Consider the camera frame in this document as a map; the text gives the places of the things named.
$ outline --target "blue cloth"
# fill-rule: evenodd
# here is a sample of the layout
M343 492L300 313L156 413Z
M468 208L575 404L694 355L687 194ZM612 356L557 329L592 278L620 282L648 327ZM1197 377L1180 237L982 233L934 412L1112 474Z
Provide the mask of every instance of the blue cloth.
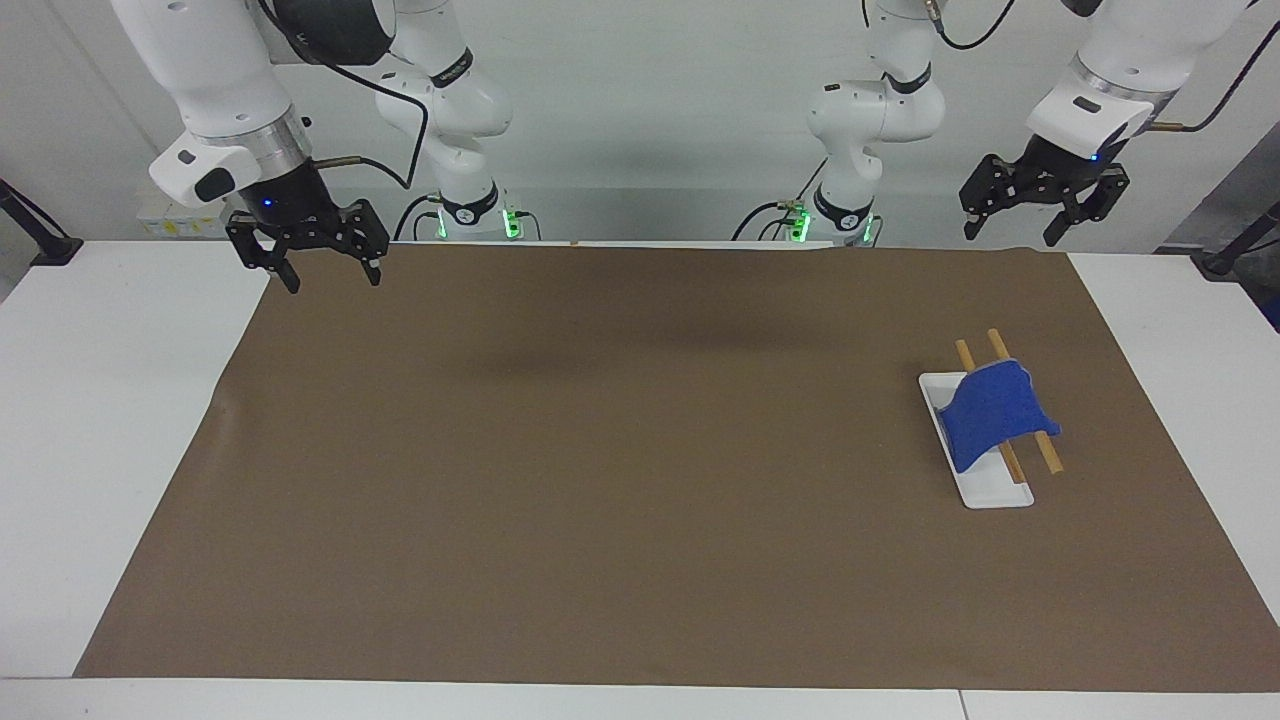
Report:
M1044 415L1032 375L1018 360L1001 360L969 373L938 416L951 446L951 461L960 473L1006 439L1038 430L1051 436L1062 432Z

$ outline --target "white table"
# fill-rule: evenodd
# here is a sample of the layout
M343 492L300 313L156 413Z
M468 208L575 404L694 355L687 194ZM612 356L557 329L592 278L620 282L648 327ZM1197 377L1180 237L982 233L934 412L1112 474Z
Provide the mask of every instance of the white table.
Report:
M1280 337L1185 259L1073 261L1280 616ZM1280 717L1280 694L65 679L266 281L221 242L96 242L0 304L0 717Z

